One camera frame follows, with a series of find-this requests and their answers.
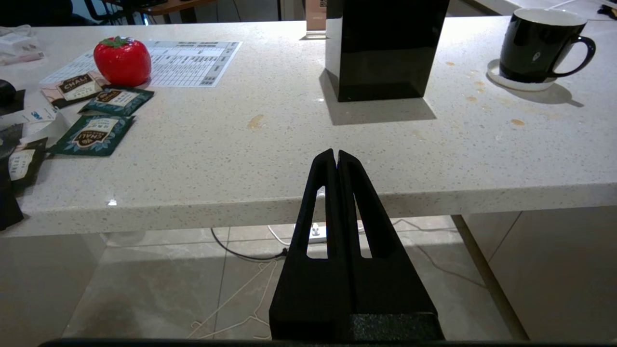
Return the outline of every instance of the black cable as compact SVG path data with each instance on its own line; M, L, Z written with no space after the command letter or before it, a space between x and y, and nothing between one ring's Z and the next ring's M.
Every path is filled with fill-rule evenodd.
M257 258L257 257L245 256L243 254L236 253L236 252L230 250L229 248L223 246L221 241L218 240L217 234L214 233L214 228L210 228L210 232L212 232L212 236L214 236L214 240L216 240L216 242L218 243L219 246L221 246L225 251L228 251L229 253L234 254L235 256L239 256L241 258L252 259L252 260L256 260L256 261L266 261L266 260L274 260L274 259L277 259L277 258L280 258L280 257L286 257L287 256L287 248L283 248L282 252L280 252L279 254L277 254L275 256L272 256L272 257Z
M233 6L236 8L236 14L238 15L238 20L242 22L242 18L240 18L240 11L238 11L238 4L236 4L236 0L232 0L232 1L233 1Z

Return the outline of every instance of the white cabinet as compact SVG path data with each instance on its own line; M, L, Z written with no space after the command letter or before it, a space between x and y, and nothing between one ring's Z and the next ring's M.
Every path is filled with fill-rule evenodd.
M503 229L483 216L465 220L490 248ZM524 211L489 265L532 340L617 338L617 207Z

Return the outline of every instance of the coaster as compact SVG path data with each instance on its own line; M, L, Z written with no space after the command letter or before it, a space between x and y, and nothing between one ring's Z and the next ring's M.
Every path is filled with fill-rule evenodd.
M542 91L548 89L555 83L556 78L547 78L542 83L525 83L509 80L499 75L499 59L494 59L487 66L486 75L498 85L504 86L510 89L516 89L521 91Z

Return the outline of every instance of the black object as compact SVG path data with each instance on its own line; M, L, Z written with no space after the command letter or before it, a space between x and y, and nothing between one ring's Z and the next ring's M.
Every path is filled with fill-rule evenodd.
M592 39L580 36L587 20L558 9L514 11L503 40L499 74L509 80L540 83L547 78L565 77L587 66L595 54ZM574 43L587 45L587 56L576 69L556 73Z
M23 149L34 149L34 153L30 163L28 164L24 177L11 182L14 193L21 193L26 187L31 186L34 182L36 182L38 171L41 168L43 160L45 160L45 145L47 144L47 139L48 138L36 140L24 146Z
M328 258L307 256L319 187L326 188ZM360 255L356 204L372 259ZM332 149L313 161L270 306L274 340L433 341L437 311L361 163Z
M15 99L13 99L13 101L10 104L6 106L0 106L0 115L5 115L5 114L23 110L23 97L25 95L26 95L25 89L18 90L15 94Z
M9 174L9 157L22 137L23 124L0 130L0 230L23 219L15 200Z
M135 7L151 7L160 4L165 4L167 0L131 0L131 5Z
M214 240L216 240L216 242L218 243L219 246L221 246L225 251L228 251L229 253L240 257L240 258L246 258L246 259L250 259L250 260L254 260L254 261L269 261L269 260L274 260L274 259L278 259L281 257L286 257L287 256L287 248L283 248L282 252L280 252L279 254L272 256L272 257L251 257L251 256L245 256L244 254L240 254L238 252L234 252L231 249L225 247L225 245L223 245L223 243L218 239L217 234L214 233L214 228L210 228L210 232L212 233L212 237L214 237Z
M7 106L15 100L17 90L5 80L0 80L0 106Z
M424 96L449 0L328 0L326 69L338 101Z
M348 342L348 343L307 343L301 341L238 341L238 340L148 340L148 339L94 339L94 338L71 338L45 342L40 347L609 347L608 343L537 343L531 341L509 342Z
M617 0L609 0L613 4L617 4ZM600 9L598 10L599 14L605 14L609 16L611 19L617 20L617 10L612 7L608 7L606 5L600 5Z

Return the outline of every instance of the floor tile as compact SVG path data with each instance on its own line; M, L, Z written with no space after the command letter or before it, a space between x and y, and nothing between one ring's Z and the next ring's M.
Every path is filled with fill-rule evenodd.
M291 238L294 234L294 224L271 225L272 230L279 238ZM251 227L232 227L230 229L230 241L255 241L274 240L275 237L268 230L267 225L254 225Z
M447 340L511 340L458 232L410 231L399 237L437 308Z
M214 228L220 241L226 241L229 228ZM214 242L210 228L149 230L146 232L105 233L108 247L135 247Z
M279 253L283 245L276 240L260 240L229 242L228 247L248 256L265 257ZM220 304L225 305L218 312L216 331L241 323L251 316L268 322L268 310L282 268L282 260L258 263L228 254L220 295ZM217 333L214 338L253 340L254 337L269 335L269 326L250 319L238 327Z
M218 306L224 261L216 243L107 248L64 337L186 338Z

